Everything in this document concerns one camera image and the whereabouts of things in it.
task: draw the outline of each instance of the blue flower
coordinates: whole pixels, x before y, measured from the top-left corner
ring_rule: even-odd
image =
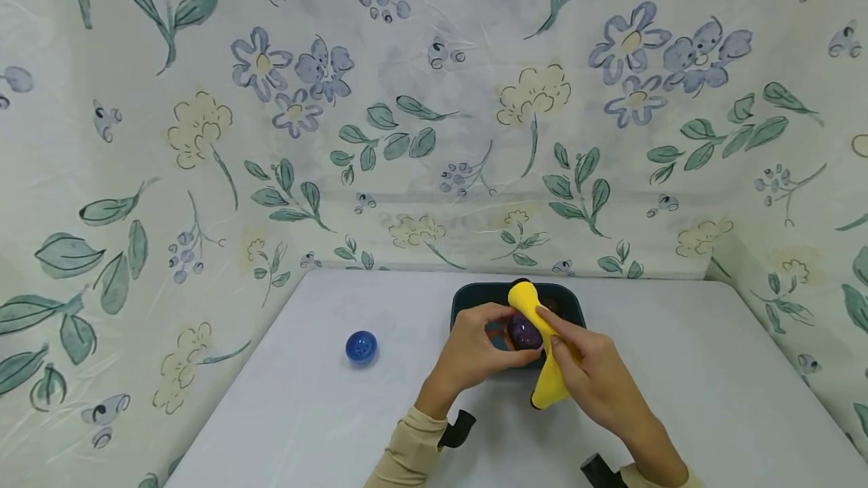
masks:
[[[319,122],[316,121],[316,117],[323,114],[323,109],[316,104],[303,105],[306,100],[307,91],[304,89],[296,90],[292,96],[286,93],[277,93],[274,97],[274,103],[283,111],[272,117],[274,128],[286,129],[291,138],[301,136],[299,128],[305,129],[309,133],[318,129]]]
[[[621,79],[624,72],[624,62],[633,72],[645,72],[649,67],[646,49],[663,47],[672,38],[672,32],[664,29],[647,27],[657,15],[657,5],[653,2],[642,2],[630,14],[630,22],[620,15],[606,21],[604,28],[605,42],[596,45],[588,57],[592,68],[604,68],[602,81],[606,85],[614,85]]]
[[[320,100],[325,95],[326,100],[336,102],[336,96],[349,96],[352,93],[343,76],[353,69],[355,63],[350,59],[350,52],[339,45],[332,48],[331,71],[326,64],[328,58],[326,43],[317,36],[310,46],[310,53],[298,57],[295,73],[304,83],[310,84],[310,98]]]
[[[663,96],[650,95],[662,82],[662,76],[651,76],[645,83],[641,83],[639,77],[630,76],[621,84],[624,96],[607,102],[604,111],[618,116],[618,128],[626,128],[630,124],[630,118],[633,118],[636,124],[648,124],[651,122],[651,112],[668,103]]]
[[[721,87],[729,81],[726,66],[750,53],[751,38],[753,32],[746,30],[731,32],[724,38],[720,21],[712,17],[692,38],[682,36],[663,52],[663,67],[673,72],[663,82],[663,89],[673,90],[683,84],[685,93],[698,94],[705,84]],[[709,64],[714,50],[718,60]]]
[[[259,100],[268,102],[272,87],[286,90],[288,84],[283,74],[278,72],[289,66],[292,54],[284,50],[268,50],[268,32],[261,26],[253,28],[250,42],[237,39],[229,47],[238,64],[232,71],[232,81],[238,87],[252,87]]]

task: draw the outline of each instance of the beige sleeve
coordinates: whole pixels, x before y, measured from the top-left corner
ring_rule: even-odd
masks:
[[[693,474],[693,471],[689,467],[687,467],[687,473],[689,473],[687,482],[681,484],[678,488],[704,488],[702,481]],[[639,468],[635,464],[621,468],[621,479],[624,481],[624,484],[627,484],[627,488],[662,488],[660,484],[655,484],[642,477]]]
[[[422,487],[440,457],[438,443],[446,431],[446,420],[434,420],[410,409],[392,434],[392,441],[371,473],[365,488]]]

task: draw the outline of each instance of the hand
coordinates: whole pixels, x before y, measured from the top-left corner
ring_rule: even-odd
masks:
[[[445,418],[462,391],[472,389],[504,369],[520,368],[539,358],[541,350],[497,349],[485,333],[486,324],[505,324],[517,312],[496,303],[459,311],[443,352],[422,386],[416,408],[434,419]]]
[[[647,480],[659,486],[685,484],[689,479],[687,467],[665,427],[647,406],[615,341],[566,322],[545,307],[537,307],[536,311],[558,333],[552,338],[552,353],[579,407],[621,438]],[[581,353],[581,364],[573,360],[565,341]]]

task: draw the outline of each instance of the right hand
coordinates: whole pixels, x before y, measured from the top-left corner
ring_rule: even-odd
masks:
[[[536,312],[558,334],[552,338],[552,353],[564,384],[592,420],[623,441],[658,425],[610,336],[566,322],[545,307]],[[564,341],[581,353],[581,364]]]

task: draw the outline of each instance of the toy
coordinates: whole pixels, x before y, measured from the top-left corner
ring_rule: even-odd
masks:
[[[555,335],[555,330],[536,313],[536,307],[542,306],[542,304],[536,293],[536,287],[533,287],[532,282],[527,281],[527,279],[519,279],[513,282],[512,288],[509,289],[508,301],[509,305],[527,317],[527,320],[542,335],[542,345],[545,349],[546,358],[545,363],[542,365],[539,379],[536,380],[536,388],[533,389],[533,394],[530,397],[530,404],[535,409],[545,409],[550,404],[559,402],[570,395],[567,387],[564,385],[564,376],[561,375],[561,369],[558,367],[558,363],[552,354],[552,336]],[[582,356],[571,345],[567,346],[570,347],[576,363],[581,362]]]

